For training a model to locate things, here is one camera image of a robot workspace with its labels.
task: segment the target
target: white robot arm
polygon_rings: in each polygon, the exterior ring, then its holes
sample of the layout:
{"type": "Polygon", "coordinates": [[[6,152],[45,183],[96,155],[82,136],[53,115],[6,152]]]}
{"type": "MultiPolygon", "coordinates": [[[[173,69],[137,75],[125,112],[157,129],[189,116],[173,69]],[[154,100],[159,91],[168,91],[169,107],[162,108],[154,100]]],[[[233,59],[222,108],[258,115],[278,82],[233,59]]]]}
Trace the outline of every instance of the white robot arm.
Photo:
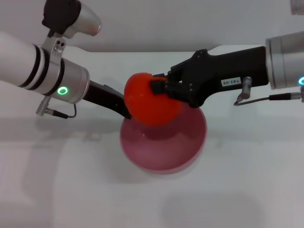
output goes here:
{"type": "Polygon", "coordinates": [[[71,104],[85,99],[131,118],[122,94],[90,81],[84,67],[62,58],[64,37],[72,38],[77,32],[95,36],[100,31],[97,15],[78,0],[47,0],[42,24],[50,30],[41,47],[0,31],[0,80],[44,95],[38,115],[68,118],[48,108],[55,98],[71,104]]]}

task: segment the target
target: bowl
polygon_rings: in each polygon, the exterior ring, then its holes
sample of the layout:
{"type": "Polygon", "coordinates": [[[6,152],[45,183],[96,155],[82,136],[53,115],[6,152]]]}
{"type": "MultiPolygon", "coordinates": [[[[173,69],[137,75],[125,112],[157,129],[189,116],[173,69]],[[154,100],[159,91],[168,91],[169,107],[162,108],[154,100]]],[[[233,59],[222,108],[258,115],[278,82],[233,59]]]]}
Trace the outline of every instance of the bowl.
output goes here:
{"type": "Polygon", "coordinates": [[[157,174],[172,174],[189,167],[202,151],[207,134],[201,109],[187,104],[165,126],[150,127],[124,119],[120,141],[127,158],[139,168],[157,174]]]}

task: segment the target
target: black cable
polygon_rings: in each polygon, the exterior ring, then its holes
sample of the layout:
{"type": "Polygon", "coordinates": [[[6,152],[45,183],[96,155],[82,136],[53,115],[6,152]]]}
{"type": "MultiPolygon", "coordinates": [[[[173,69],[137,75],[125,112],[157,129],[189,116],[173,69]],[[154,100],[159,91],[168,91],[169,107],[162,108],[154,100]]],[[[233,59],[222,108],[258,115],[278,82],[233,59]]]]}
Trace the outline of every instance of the black cable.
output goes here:
{"type": "Polygon", "coordinates": [[[59,112],[57,110],[53,110],[53,113],[51,115],[52,116],[57,116],[57,117],[60,117],[60,118],[63,118],[63,119],[74,118],[77,115],[76,104],[74,104],[74,115],[67,115],[67,114],[59,112]]]}
{"type": "Polygon", "coordinates": [[[245,101],[245,102],[235,102],[234,106],[241,106],[241,105],[247,105],[259,101],[286,101],[286,100],[294,100],[294,99],[300,99],[301,98],[301,93],[285,93],[285,94],[274,94],[270,95],[269,97],[263,97],[259,99],[255,99],[252,101],[245,101]]]}
{"type": "Polygon", "coordinates": [[[255,102],[259,102],[259,101],[266,101],[266,100],[269,100],[269,97],[263,97],[263,98],[255,99],[252,101],[245,101],[245,102],[237,103],[237,104],[234,104],[234,106],[247,105],[247,104],[251,104],[251,103],[255,103],[255,102]]]}
{"type": "Polygon", "coordinates": [[[76,104],[74,104],[74,115],[68,115],[68,118],[75,118],[77,116],[77,108],[76,108],[76,104]]]}

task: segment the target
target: white wall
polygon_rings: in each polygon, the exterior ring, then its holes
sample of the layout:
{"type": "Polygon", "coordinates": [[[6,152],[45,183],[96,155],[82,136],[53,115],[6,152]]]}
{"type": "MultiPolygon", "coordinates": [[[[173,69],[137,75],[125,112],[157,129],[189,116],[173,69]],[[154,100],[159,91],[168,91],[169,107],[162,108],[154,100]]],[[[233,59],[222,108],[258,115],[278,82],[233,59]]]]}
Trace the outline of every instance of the white wall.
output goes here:
{"type": "MultiPolygon", "coordinates": [[[[41,44],[44,0],[1,0],[0,29],[41,44]]],[[[224,44],[263,44],[304,30],[289,0],[83,0],[103,22],[92,38],[70,45],[89,51],[178,51],[224,44]]]]}

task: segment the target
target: white table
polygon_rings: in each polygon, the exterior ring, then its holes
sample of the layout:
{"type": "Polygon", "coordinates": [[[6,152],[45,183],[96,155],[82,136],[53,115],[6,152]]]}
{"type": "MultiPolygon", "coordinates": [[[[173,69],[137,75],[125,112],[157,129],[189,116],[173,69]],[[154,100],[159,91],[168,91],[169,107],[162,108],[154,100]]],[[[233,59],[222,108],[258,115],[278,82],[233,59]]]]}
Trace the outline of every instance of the white table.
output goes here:
{"type": "MultiPolygon", "coordinates": [[[[251,46],[221,46],[223,54],[251,46]]],[[[65,58],[92,80],[123,92],[134,73],[167,72],[190,52],[89,53],[65,58]]],[[[75,119],[37,117],[41,95],[0,84],[1,228],[302,228],[304,105],[233,103],[215,94],[202,109],[208,139],[200,158],[169,176],[145,173],[124,156],[123,118],[81,101],[75,119]]],[[[259,98],[297,88],[252,89],[259,98]]],[[[53,100],[51,107],[73,113],[53,100]]]]}

